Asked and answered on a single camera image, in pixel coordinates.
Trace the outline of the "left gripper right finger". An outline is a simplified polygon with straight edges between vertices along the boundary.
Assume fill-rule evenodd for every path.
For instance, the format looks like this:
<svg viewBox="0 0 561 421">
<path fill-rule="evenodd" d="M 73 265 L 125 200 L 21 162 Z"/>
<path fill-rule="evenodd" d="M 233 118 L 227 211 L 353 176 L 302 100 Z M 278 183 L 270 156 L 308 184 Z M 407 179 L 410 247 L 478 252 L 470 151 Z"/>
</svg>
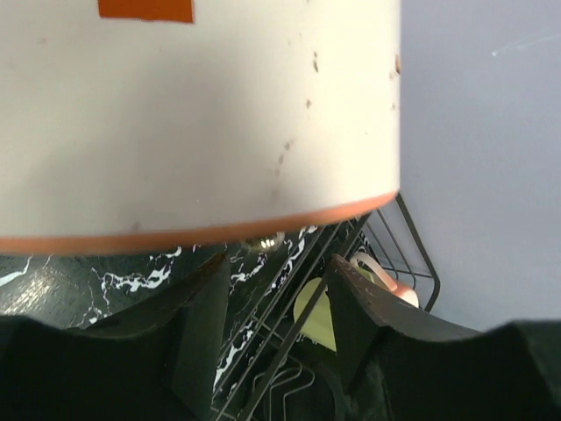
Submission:
<svg viewBox="0 0 561 421">
<path fill-rule="evenodd" d="M 514 321 L 477 332 L 328 266 L 344 390 L 359 420 L 557 420 L 560 324 Z"/>
</svg>

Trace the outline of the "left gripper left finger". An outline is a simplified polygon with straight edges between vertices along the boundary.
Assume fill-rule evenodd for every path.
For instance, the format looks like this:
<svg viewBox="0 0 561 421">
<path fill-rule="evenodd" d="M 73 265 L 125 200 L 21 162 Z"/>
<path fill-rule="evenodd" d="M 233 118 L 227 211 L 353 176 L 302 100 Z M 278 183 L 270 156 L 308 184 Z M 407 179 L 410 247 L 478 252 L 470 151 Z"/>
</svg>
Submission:
<svg viewBox="0 0 561 421">
<path fill-rule="evenodd" d="M 230 274 L 215 254 L 85 329 L 2 317 L 2 419 L 209 419 Z"/>
</svg>

